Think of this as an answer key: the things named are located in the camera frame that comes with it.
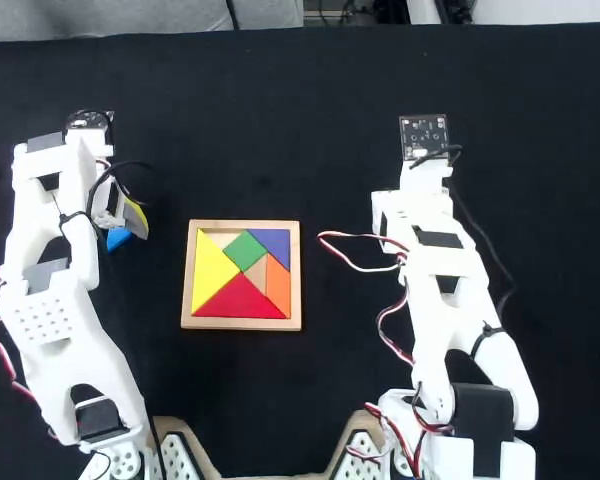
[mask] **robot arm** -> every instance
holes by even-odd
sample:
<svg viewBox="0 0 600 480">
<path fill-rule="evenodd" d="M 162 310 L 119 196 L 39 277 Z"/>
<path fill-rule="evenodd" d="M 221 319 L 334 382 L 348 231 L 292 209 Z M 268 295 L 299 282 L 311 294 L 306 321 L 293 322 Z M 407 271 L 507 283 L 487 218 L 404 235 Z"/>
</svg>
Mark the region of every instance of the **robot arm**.
<svg viewBox="0 0 600 480">
<path fill-rule="evenodd" d="M 140 454 L 145 466 L 153 455 L 144 399 L 88 294 L 99 284 L 92 221 L 103 228 L 128 226 L 128 202 L 113 177 L 94 191 L 91 219 L 73 215 L 85 212 L 90 190 L 113 155 L 106 126 L 89 121 L 87 115 L 81 128 L 31 139 L 14 150 L 14 217 L 0 267 L 0 317 L 58 441 L 77 444 L 85 453 L 127 455 L 130 469 L 113 475 L 124 480 L 140 470 Z M 68 220 L 61 225 L 62 218 Z M 68 241 L 70 259 L 40 262 L 47 244 L 61 236 Z M 101 396 L 74 404 L 72 388 L 82 384 Z"/>
<path fill-rule="evenodd" d="M 406 288 L 411 314 L 411 379 L 422 405 L 405 403 L 413 392 L 389 391 L 380 409 L 412 446 L 423 432 L 414 413 L 431 424 L 449 425 L 444 432 L 432 429 L 422 442 L 422 463 L 434 478 L 534 478 L 535 452 L 514 438 L 513 430 L 535 426 L 538 401 L 490 298 L 475 243 L 453 218 L 453 202 L 442 184 L 453 172 L 446 118 L 400 121 L 400 189 L 372 194 L 373 231 L 409 249 L 398 280 Z M 385 253 L 400 251 L 389 242 L 381 244 Z M 450 349 L 469 355 L 493 386 L 452 384 L 445 365 Z"/>
</svg>

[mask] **red triangle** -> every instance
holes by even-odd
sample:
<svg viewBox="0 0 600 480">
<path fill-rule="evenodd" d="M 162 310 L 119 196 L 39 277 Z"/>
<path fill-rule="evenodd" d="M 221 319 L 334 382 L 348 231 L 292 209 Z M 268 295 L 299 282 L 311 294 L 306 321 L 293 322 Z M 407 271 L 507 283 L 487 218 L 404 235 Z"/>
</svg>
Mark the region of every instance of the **red triangle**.
<svg viewBox="0 0 600 480">
<path fill-rule="evenodd" d="M 286 318 L 257 287 L 240 273 L 202 305 L 196 317 Z"/>
</svg>

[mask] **blue puzzle piece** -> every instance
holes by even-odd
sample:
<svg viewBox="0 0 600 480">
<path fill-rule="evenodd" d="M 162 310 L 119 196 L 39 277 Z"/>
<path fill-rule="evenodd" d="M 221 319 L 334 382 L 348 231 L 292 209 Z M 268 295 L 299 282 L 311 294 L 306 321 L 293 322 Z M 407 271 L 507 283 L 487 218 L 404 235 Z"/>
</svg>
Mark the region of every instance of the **blue puzzle piece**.
<svg viewBox="0 0 600 480">
<path fill-rule="evenodd" d="M 131 232 L 126 228 L 112 228 L 107 235 L 107 251 L 112 252 L 131 238 Z"/>
<path fill-rule="evenodd" d="M 255 237 L 284 268 L 290 270 L 291 233 L 289 230 L 277 228 L 250 228 L 249 233 Z"/>
</svg>

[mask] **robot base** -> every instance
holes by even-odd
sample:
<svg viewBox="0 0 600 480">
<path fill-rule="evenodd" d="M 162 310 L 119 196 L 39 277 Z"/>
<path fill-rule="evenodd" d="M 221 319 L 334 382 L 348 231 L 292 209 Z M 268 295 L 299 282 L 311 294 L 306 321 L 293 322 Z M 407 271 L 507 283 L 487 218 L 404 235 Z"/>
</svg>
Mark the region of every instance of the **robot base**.
<svg viewBox="0 0 600 480">
<path fill-rule="evenodd" d="M 213 466 L 207 452 L 191 428 L 175 417 L 155 417 L 158 437 L 162 438 L 162 455 L 167 471 L 167 480 L 223 480 L 225 477 Z M 378 454 L 383 445 L 383 433 L 378 421 L 366 411 L 355 412 L 344 428 L 340 441 L 323 473 L 310 473 L 294 476 L 232 477 L 232 480 L 381 480 L 380 468 L 370 461 L 356 458 L 345 450 L 350 445 L 367 454 Z M 124 467 L 121 463 L 95 455 L 87 464 L 79 480 L 109 480 L 116 478 L 116 470 Z M 151 470 L 138 474 L 144 480 L 161 479 L 157 457 Z"/>
</svg>

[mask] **gray fabric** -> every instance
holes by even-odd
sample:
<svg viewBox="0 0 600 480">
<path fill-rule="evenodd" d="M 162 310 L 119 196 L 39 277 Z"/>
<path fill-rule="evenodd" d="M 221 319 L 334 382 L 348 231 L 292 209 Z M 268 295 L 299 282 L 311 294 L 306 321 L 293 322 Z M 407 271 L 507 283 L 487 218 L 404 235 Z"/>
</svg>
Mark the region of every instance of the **gray fabric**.
<svg viewBox="0 0 600 480">
<path fill-rule="evenodd" d="M 0 0 L 0 41 L 232 28 L 225 0 Z"/>
<path fill-rule="evenodd" d="M 301 27 L 304 21 L 302 0 L 233 0 L 240 28 Z"/>
</svg>

